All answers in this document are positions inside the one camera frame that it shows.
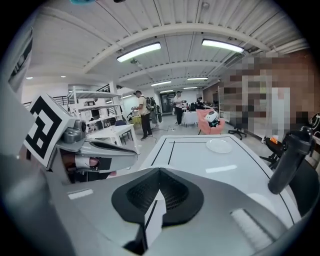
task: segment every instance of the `floor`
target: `floor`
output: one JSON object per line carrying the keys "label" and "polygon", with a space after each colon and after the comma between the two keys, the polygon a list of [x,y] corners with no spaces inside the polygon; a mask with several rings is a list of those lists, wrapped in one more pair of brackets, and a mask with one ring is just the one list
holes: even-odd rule
{"label": "floor", "polygon": [[[153,137],[148,137],[147,139],[141,141],[140,138],[143,136],[143,131],[141,128],[137,128],[135,130],[135,134],[139,141],[139,150],[140,155],[138,156],[137,162],[125,169],[121,169],[117,171],[116,176],[125,175],[128,173],[136,172],[139,170],[140,166],[144,162],[144,160],[147,158],[150,151],[154,148],[157,141],[165,135],[198,135],[199,129],[197,125],[188,125],[185,126],[178,126],[176,123],[176,116],[175,115],[166,115],[162,117],[162,122],[159,123],[159,129],[153,129]],[[225,127],[222,131],[222,134],[228,134],[228,130],[233,130],[234,128],[229,125],[225,124]],[[124,147],[129,149],[134,149],[134,144],[131,140],[128,140],[127,135],[124,135],[126,144],[123,144]],[[250,136],[249,134],[247,137],[243,137],[242,142],[246,144],[253,152],[255,152],[258,156],[268,157],[272,154],[272,152],[268,149],[268,147],[261,143],[260,140],[256,139],[253,136]]]}

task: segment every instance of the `fluorescent light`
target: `fluorescent light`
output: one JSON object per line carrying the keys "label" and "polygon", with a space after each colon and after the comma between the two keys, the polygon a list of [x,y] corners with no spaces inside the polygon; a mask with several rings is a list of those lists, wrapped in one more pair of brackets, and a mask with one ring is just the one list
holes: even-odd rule
{"label": "fluorescent light", "polygon": [[157,83],[151,84],[151,86],[159,86],[159,85],[165,85],[165,84],[170,84],[170,83],[171,83],[171,81],[157,82]]}
{"label": "fluorescent light", "polygon": [[187,80],[190,81],[190,80],[207,80],[207,79],[208,77],[190,77]]}
{"label": "fluorescent light", "polygon": [[245,50],[239,46],[236,46],[236,45],[233,45],[230,43],[208,40],[208,39],[203,39],[202,45],[223,48],[223,49],[227,49],[227,50],[234,51],[237,53],[242,53]]}
{"label": "fluorescent light", "polygon": [[163,90],[163,91],[160,91],[160,93],[169,93],[169,92],[173,92],[174,90]]}
{"label": "fluorescent light", "polygon": [[161,44],[159,42],[148,44],[148,45],[143,46],[141,48],[129,51],[128,53],[125,53],[125,54],[119,56],[118,58],[116,58],[116,60],[118,62],[124,62],[124,61],[132,59],[133,57],[136,57],[138,55],[145,54],[145,53],[148,53],[148,52],[151,52],[154,50],[158,50],[158,49],[161,49]]}
{"label": "fluorescent light", "polygon": [[127,95],[127,96],[121,97],[121,99],[129,98],[129,97],[131,97],[131,96],[132,96],[132,95]]}

